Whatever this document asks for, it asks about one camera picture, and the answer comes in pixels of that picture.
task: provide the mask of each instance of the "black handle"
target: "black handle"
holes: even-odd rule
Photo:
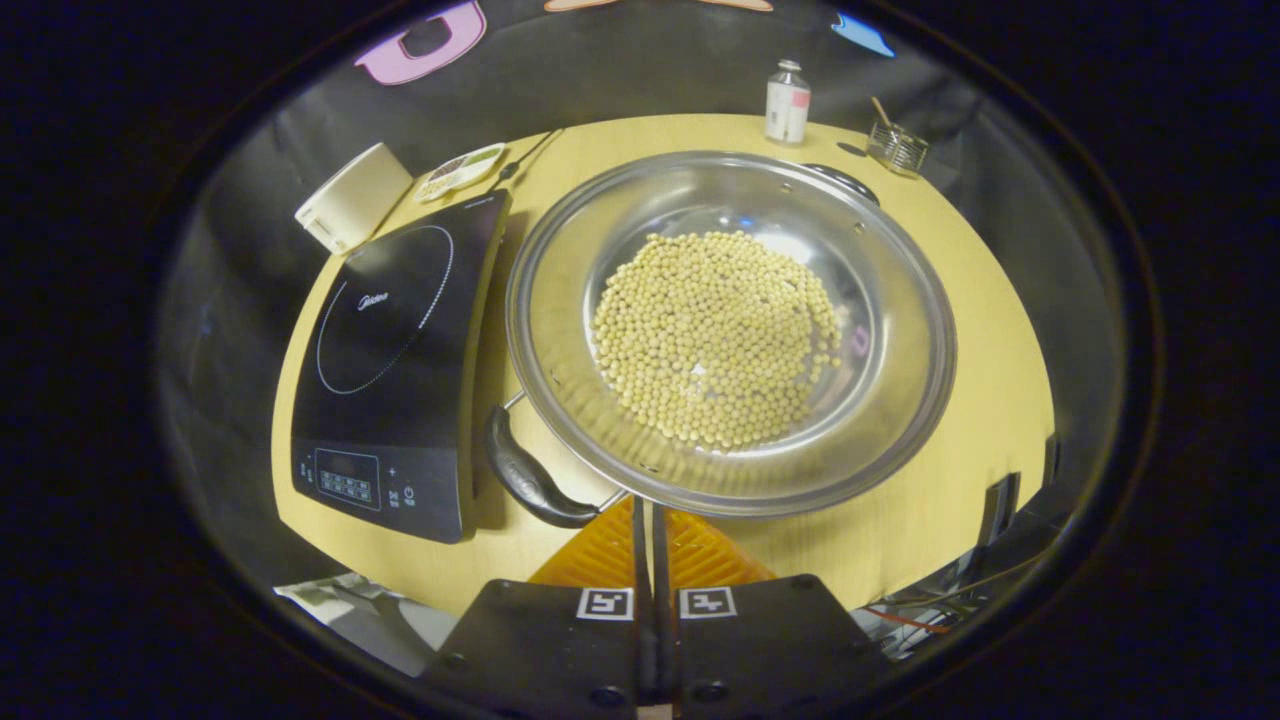
[[[810,170],[820,176],[827,176],[828,178],[838,182],[840,184],[847,187],[849,190],[852,190],[858,195],[861,195],[867,200],[870,200],[872,202],[879,205],[879,197],[876,197],[876,193],[872,192],[872,188],[867,187],[865,184],[863,184],[860,179],[850,176],[849,173],[842,173],[836,168],[832,168],[829,165],[822,165],[818,163],[805,163],[804,167],[809,168]]]
[[[541,462],[520,447],[511,434],[511,414],[506,407],[494,407],[489,414],[484,445],[494,474],[539,520],[557,528],[581,528],[600,514],[599,507],[562,493]]]

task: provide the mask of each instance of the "stainless steel wok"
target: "stainless steel wok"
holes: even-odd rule
[[[751,233],[809,266],[836,309],[842,365],[785,437],[739,451],[663,438],[617,404],[595,369],[589,323],[613,270],[648,233]],[[625,491],[721,516],[826,507],[892,475],[946,406],[956,340],[928,261],[864,186],[831,168],[733,152],[657,155],[608,170],[557,202],[516,256],[507,337],[524,386],[490,415],[499,479],[544,520],[581,527],[600,507],[564,497],[511,436],[527,393],[550,430]]]

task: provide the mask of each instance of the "wooden stick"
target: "wooden stick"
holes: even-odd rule
[[[888,115],[884,113],[884,106],[879,104],[879,99],[876,97],[874,95],[872,95],[872,104],[876,105],[876,111],[879,113],[881,119],[884,120],[884,124],[892,128],[893,123],[888,122]]]

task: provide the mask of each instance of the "cable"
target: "cable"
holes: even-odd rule
[[[960,605],[957,602],[952,602],[950,600],[943,600],[938,605],[941,605],[942,607],[946,607],[947,610],[950,610],[951,614],[955,615],[960,620],[964,620],[965,618],[968,618],[969,615],[972,615],[974,610],[977,610],[975,607],[965,607],[965,606],[963,606],[963,605]]]
[[[538,150],[541,146],[541,143],[547,142],[547,140],[550,136],[553,136],[553,135],[556,135],[558,132],[563,132],[563,131],[564,131],[564,128],[557,128],[557,129],[550,131],[549,133],[544,135],[541,137],[541,140],[539,140],[538,142],[535,142],[532,147],[530,147],[529,150],[526,150],[524,155],[521,155],[520,158],[512,160],[511,163],[507,163],[506,165],[503,165],[502,169],[498,170],[498,179],[493,181],[493,184],[489,186],[489,190],[485,193],[488,195],[489,192],[493,192],[494,190],[498,190],[498,186],[502,184],[503,181],[511,179],[512,176],[516,174],[516,170],[520,169],[520,163],[522,163],[525,160],[525,158],[529,158],[530,155],[532,155],[534,150]]]
[[[906,618],[899,615],[890,615],[888,612],[881,612],[879,610],[872,610],[870,607],[863,607],[863,610],[870,612],[872,615],[879,615],[886,620],[892,620],[895,623],[901,623],[904,625],[910,625],[913,628],[920,628],[922,630],[928,630],[931,633],[950,633],[951,628],[943,625],[929,625],[928,623],[918,623],[915,620],[908,620]]]
[[[961,588],[956,588],[956,589],[954,589],[954,591],[951,591],[951,592],[948,592],[946,594],[940,594],[940,596],[934,596],[934,597],[916,598],[916,600],[908,600],[908,601],[896,601],[896,600],[895,601],[884,601],[884,605],[892,605],[895,607],[924,607],[924,606],[928,606],[928,605],[933,605],[936,602],[942,602],[945,600],[951,600],[952,597],[956,597],[959,594],[964,594],[964,593],[966,593],[966,592],[969,592],[969,591],[972,591],[972,589],[974,589],[977,587],[984,585],[984,584],[987,584],[987,583],[989,583],[989,582],[992,582],[992,580],[995,580],[997,578],[1004,578],[1005,575],[1009,575],[1010,573],[1016,573],[1018,570],[1021,570],[1023,568],[1030,565],[1032,562],[1038,561],[1043,556],[1044,556],[1044,553],[1041,552],[1039,555],[1036,555],[1036,556],[1030,557],[1029,560],[1023,560],[1021,562],[1019,562],[1018,565],[1014,565],[1012,568],[1009,568],[1007,570],[1001,570],[1000,573],[996,573],[995,575],[987,575],[986,578],[983,578],[983,579],[980,579],[980,580],[978,580],[975,583],[969,583],[968,585],[964,585]]]

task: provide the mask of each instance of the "pink letter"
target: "pink letter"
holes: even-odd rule
[[[408,35],[408,29],[404,29],[361,55],[356,64],[364,65],[369,74],[383,85],[403,85],[426,77],[457,60],[467,50],[475,47],[480,36],[484,35],[484,13],[480,12],[480,4],[476,0],[426,19],[434,20],[436,18],[444,20],[444,26],[449,28],[449,40],[439,49],[416,58],[410,55],[402,42]]]

